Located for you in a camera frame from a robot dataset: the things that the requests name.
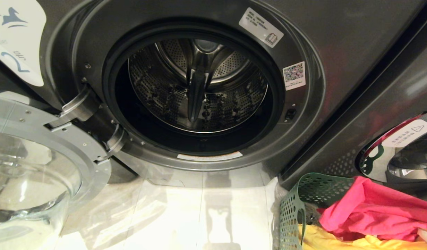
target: washing machine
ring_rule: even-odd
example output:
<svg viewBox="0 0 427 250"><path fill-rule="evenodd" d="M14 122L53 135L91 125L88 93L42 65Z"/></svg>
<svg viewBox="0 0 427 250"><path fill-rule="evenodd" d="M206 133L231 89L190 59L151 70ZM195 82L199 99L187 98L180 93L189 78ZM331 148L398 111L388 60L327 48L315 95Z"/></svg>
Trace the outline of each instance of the washing machine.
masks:
<svg viewBox="0 0 427 250"><path fill-rule="evenodd" d="M162 185L258 186L425 4L0 0L0 61L54 109L45 128L99 142L95 164Z"/></svg>
<svg viewBox="0 0 427 250"><path fill-rule="evenodd" d="M282 186L308 172L361 175L427 197L427 5L393 50L288 164Z"/></svg>

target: green plastic basket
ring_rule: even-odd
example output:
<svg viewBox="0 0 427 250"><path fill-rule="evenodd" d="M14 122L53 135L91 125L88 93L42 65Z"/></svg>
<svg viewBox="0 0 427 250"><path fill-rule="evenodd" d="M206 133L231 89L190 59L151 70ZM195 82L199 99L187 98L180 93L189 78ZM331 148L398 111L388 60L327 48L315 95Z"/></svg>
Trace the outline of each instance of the green plastic basket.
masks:
<svg viewBox="0 0 427 250"><path fill-rule="evenodd" d="M299 241L298 224L306 221L305 202L327 208L340 200L352 184L353 179L345 177L318 173L302 176L280 203L280 249L302 249L306 227L302 227Z"/></svg>

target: clothing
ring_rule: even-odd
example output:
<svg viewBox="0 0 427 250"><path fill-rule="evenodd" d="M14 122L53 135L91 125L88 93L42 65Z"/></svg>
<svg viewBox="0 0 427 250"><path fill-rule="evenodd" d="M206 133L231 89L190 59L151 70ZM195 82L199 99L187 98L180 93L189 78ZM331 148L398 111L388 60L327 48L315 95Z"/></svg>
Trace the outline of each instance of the clothing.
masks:
<svg viewBox="0 0 427 250"><path fill-rule="evenodd" d="M302 244L303 250L427 250L426 242L402 240L381 241L372 235L366 235L355 241L340 241L333 234L315 225L307 225Z"/></svg>
<svg viewBox="0 0 427 250"><path fill-rule="evenodd" d="M344 240L363 234L413 242L418 228L427 230L427 201L359 176L340 201L324 210L319 222Z"/></svg>

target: white label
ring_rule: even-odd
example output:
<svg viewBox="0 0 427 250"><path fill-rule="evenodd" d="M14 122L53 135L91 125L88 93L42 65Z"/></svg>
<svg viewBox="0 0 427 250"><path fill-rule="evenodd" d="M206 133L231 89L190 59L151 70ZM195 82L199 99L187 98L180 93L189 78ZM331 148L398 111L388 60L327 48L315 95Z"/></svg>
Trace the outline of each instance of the white label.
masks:
<svg viewBox="0 0 427 250"><path fill-rule="evenodd" d="M304 62L283 68L283 77L286 90L306 85L306 67Z"/></svg>
<svg viewBox="0 0 427 250"><path fill-rule="evenodd" d="M414 120L386 138L381 145L395 148L406 147L425 133L427 133L427 122Z"/></svg>
<svg viewBox="0 0 427 250"><path fill-rule="evenodd" d="M247 8L242 16L240 26L271 48L275 47L284 35L279 29L275 28L275 26L251 8Z"/></svg>
<svg viewBox="0 0 427 250"><path fill-rule="evenodd" d="M194 160L194 161L218 161L218 160L230 160L233 158L241 157L242 153L239 151L230 153L228 155L217 155L217 156L193 156L193 155L182 155L179 154L177 158L183 160Z"/></svg>
<svg viewBox="0 0 427 250"><path fill-rule="evenodd" d="M34 86L44 85L39 46L46 20L36 0L0 0L0 60Z"/></svg>

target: stainless steel drum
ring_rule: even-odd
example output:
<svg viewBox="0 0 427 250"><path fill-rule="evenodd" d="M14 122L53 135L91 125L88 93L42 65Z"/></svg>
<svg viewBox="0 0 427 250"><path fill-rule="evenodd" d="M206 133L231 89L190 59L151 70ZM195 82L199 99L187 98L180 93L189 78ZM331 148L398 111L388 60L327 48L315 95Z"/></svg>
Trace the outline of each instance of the stainless steel drum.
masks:
<svg viewBox="0 0 427 250"><path fill-rule="evenodd" d="M205 40L164 40L129 58L136 95L157 118L197 133L250 118L267 92L262 72L239 52Z"/></svg>

